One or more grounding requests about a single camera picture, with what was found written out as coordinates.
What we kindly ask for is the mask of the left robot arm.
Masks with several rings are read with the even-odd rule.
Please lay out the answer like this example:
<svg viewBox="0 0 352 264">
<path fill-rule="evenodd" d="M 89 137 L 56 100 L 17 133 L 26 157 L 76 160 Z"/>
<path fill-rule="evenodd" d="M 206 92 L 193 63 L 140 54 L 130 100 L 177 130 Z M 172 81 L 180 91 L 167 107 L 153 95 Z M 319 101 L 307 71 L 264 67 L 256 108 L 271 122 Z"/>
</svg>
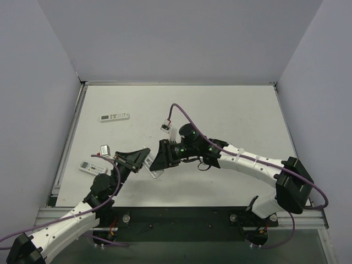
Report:
<svg viewBox="0 0 352 264">
<path fill-rule="evenodd" d="M 63 217 L 20 231 L 13 236 L 6 263 L 51 263 L 74 240 L 89 229 L 107 226 L 113 219 L 113 198 L 120 192 L 130 173 L 138 173 L 150 153 L 149 148 L 133 152 L 115 152 L 101 158 L 113 169 L 95 176 L 88 195 Z"/>
</svg>

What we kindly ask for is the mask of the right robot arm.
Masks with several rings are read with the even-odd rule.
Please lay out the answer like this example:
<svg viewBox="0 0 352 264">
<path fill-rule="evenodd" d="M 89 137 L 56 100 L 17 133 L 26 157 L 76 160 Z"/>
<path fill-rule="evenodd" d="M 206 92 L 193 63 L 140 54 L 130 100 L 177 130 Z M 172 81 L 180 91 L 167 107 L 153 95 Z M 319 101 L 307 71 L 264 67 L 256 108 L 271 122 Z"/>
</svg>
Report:
<svg viewBox="0 0 352 264">
<path fill-rule="evenodd" d="M 159 141 L 150 171 L 161 171 L 181 162 L 199 160 L 209 167 L 230 169 L 258 179 L 273 188 L 269 194 L 256 195 L 247 209 L 264 219 L 277 212 L 301 214 L 305 209 L 313 180 L 303 164 L 294 157 L 286 161 L 258 156 L 225 141 L 209 139 L 188 123 L 179 129 L 180 142 Z"/>
</svg>

